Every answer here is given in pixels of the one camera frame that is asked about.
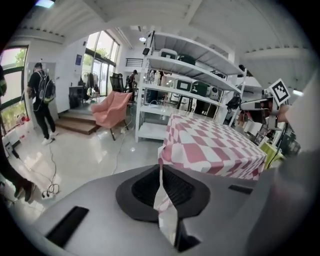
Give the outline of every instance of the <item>white wall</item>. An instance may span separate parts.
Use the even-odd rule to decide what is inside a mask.
[[[56,63],[55,77],[51,78],[55,80],[55,100],[58,113],[70,108],[69,87],[71,83],[73,86],[78,85],[82,70],[82,61],[81,65],[76,65],[76,57],[79,54],[82,59],[84,58],[86,47],[83,46],[83,43],[87,40],[88,37],[84,37],[67,46],[39,39],[30,41],[26,57],[26,70],[32,69],[32,67],[28,67],[28,63],[40,62],[41,59],[44,63]]]

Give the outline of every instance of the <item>ceiling light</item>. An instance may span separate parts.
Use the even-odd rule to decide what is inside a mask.
[[[54,1],[52,0],[39,0],[36,2],[36,6],[41,6],[41,7],[44,7],[44,8],[50,8],[51,6],[54,5]]]
[[[298,95],[298,96],[303,96],[304,93],[300,90],[293,90],[293,94]]]

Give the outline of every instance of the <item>white shelving unit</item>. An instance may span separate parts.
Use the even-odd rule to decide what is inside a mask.
[[[228,83],[225,79],[195,65],[185,63],[172,58],[160,56],[148,56],[150,69],[174,73],[180,76],[189,77],[208,85],[214,85],[224,91],[233,91],[241,93],[234,85]]]
[[[153,49],[160,51],[163,48],[171,49],[176,51],[178,54],[187,54],[199,62],[202,62],[213,70],[221,72],[225,75],[239,75],[244,74],[238,66],[234,65],[230,60],[216,52],[215,50],[202,45],[196,41],[167,33],[155,32],[153,40]],[[148,63],[148,67],[151,70],[164,71],[172,74],[177,74],[180,76],[185,76],[193,80],[197,80],[208,85],[213,85],[224,91],[231,91],[236,93],[241,93],[241,90],[230,84],[225,79],[199,67],[196,65],[191,65],[189,63],[165,58],[156,55],[148,55],[145,57],[145,63]],[[141,123],[141,114],[151,113],[154,115],[170,116],[172,114],[177,114],[187,117],[197,117],[204,120],[212,120],[212,118],[194,114],[192,112],[187,112],[183,110],[176,109],[172,106],[163,105],[144,105],[142,102],[143,89],[155,90],[167,93],[178,94],[180,96],[189,97],[192,99],[200,100],[212,105],[216,105],[220,108],[227,108],[226,105],[221,104],[218,101],[212,100],[208,97],[203,97],[191,92],[187,92],[180,89],[175,89],[171,87],[158,86],[155,84],[144,83],[143,79],[144,70],[141,72],[139,92],[137,97],[137,110],[135,118],[135,142],[139,141],[139,138],[148,138],[155,140],[164,140],[166,136],[167,125],[155,124],[143,122]]]
[[[174,50],[178,55],[187,54],[196,61],[206,64],[226,76],[244,74],[229,59],[206,45],[179,35],[155,32],[154,50],[160,51],[163,48]]]

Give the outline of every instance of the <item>ceiling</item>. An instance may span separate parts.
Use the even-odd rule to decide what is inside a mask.
[[[235,54],[262,87],[278,78],[303,90],[318,65],[296,21],[276,0],[57,0],[51,9],[35,8],[17,37],[72,43],[91,33],[121,28],[135,45],[130,26],[155,26],[179,34],[223,55]]]

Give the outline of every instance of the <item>black device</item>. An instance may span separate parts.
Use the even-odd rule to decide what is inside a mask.
[[[73,207],[62,220],[45,236],[55,245],[63,248],[83,221],[89,209],[80,206]]]

